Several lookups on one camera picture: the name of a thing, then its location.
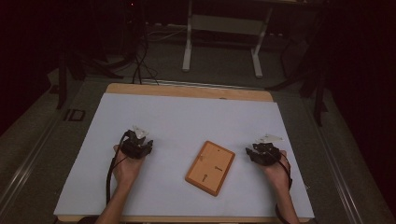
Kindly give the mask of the person's left hand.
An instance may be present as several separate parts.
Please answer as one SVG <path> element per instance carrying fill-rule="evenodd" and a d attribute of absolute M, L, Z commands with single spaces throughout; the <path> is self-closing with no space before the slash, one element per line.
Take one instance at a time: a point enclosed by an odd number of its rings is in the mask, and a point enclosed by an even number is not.
<path fill-rule="evenodd" d="M 117 153 L 113 174 L 119 188 L 130 188 L 136 181 L 145 159 L 132 159 L 118 150 L 118 145 L 113 148 Z"/>

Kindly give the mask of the white metal desk frame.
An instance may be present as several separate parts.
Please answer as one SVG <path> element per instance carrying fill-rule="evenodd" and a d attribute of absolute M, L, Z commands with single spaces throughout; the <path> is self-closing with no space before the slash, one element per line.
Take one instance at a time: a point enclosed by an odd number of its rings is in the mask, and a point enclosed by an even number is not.
<path fill-rule="evenodd" d="M 269 21 L 273 13 L 273 7 L 268 7 L 264 13 L 262 21 L 245 20 L 237 18 L 227 18 L 219 16 L 209 16 L 194 14 L 192 12 L 193 0 L 188 1 L 188 17 L 187 17 L 187 39 L 184 51 L 184 58 L 181 69 L 189 72 L 191 68 L 191 52 L 192 41 L 191 34 L 193 30 L 220 32 L 239 35 L 255 35 L 258 42 L 254 48 L 250 50 L 256 78 L 262 78 L 263 72 L 259 58 L 259 52 L 262 47 L 262 41 L 265 37 Z"/>

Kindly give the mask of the black rectangular floor plate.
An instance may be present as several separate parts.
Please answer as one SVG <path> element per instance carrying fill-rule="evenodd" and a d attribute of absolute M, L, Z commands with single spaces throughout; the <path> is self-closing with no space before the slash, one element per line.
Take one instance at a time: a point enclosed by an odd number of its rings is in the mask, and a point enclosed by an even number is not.
<path fill-rule="evenodd" d="M 83 121 L 86 115 L 85 110 L 68 109 L 64 115 L 63 121 Z"/>

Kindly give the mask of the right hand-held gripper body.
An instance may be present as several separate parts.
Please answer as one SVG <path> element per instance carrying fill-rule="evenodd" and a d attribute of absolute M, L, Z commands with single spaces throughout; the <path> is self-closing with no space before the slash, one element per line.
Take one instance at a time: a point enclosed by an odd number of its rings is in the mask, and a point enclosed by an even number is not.
<path fill-rule="evenodd" d="M 275 142 L 282 141 L 282 137 L 266 134 L 253 144 L 252 160 L 259 165 L 269 166 L 280 161 L 280 150 L 274 146 Z"/>

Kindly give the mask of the person's right hand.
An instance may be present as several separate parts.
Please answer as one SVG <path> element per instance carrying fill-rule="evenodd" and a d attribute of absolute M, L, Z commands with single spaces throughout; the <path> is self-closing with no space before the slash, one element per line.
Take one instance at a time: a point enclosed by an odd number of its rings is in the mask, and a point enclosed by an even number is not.
<path fill-rule="evenodd" d="M 270 166 L 262 166 L 261 170 L 274 189 L 287 188 L 290 190 L 290 163 L 287 159 L 287 152 L 285 150 L 281 150 L 280 153 L 280 161 Z"/>

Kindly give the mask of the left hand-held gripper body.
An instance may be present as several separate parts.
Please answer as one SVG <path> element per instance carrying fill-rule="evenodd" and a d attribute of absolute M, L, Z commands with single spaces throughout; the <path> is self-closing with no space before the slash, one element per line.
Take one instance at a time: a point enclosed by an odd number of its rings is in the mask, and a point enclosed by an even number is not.
<path fill-rule="evenodd" d="M 120 140 L 120 151 L 129 158 L 142 159 L 149 154 L 149 143 L 145 143 L 149 133 L 137 126 L 127 130 Z"/>

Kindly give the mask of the metal floor rail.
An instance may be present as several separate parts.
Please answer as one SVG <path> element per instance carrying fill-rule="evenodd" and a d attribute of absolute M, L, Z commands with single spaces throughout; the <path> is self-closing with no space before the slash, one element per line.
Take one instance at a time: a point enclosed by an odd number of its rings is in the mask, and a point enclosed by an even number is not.
<path fill-rule="evenodd" d="M 159 85 L 159 86 L 211 88 L 211 89 L 265 91 L 265 88 L 257 88 L 257 87 L 244 87 L 244 86 L 232 86 L 232 85 L 220 85 L 220 84 L 205 84 L 205 83 L 169 81 L 169 80 L 152 80 L 152 79 L 143 79 L 142 80 L 142 84 Z"/>

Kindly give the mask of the wooden tray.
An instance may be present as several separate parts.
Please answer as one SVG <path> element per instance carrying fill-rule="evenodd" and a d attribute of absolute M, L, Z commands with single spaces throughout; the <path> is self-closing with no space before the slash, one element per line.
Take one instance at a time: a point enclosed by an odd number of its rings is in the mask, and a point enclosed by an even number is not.
<path fill-rule="evenodd" d="M 196 188 L 217 197 L 231 168 L 235 153 L 211 141 L 206 141 L 193 161 L 185 180 Z"/>

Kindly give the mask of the black metal stand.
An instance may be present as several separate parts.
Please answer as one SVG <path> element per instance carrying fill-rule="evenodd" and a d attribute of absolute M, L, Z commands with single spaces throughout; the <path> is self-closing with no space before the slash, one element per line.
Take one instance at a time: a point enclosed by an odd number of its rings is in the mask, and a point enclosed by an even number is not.
<path fill-rule="evenodd" d="M 69 36 L 62 34 L 59 44 L 59 75 L 58 75 L 58 104 L 57 108 L 61 109 L 67 100 L 67 76 L 66 73 L 70 72 L 72 77 L 76 80 L 83 80 L 86 76 L 83 65 L 93 68 L 99 74 L 105 77 L 122 79 L 122 76 L 116 75 L 111 72 L 111 69 L 119 68 L 127 63 L 131 63 L 134 56 L 126 54 L 119 62 L 100 64 L 92 57 L 83 54 L 82 52 L 74 49 L 69 41 Z"/>
<path fill-rule="evenodd" d="M 268 91 L 279 91 L 292 84 L 302 81 L 299 94 L 309 98 L 315 94 L 313 117 L 321 127 L 321 113 L 326 109 L 323 103 L 325 83 L 330 69 L 330 60 L 334 54 L 334 31 L 328 18 L 322 19 L 316 28 L 311 42 L 297 68 L 285 81 L 266 87 Z"/>

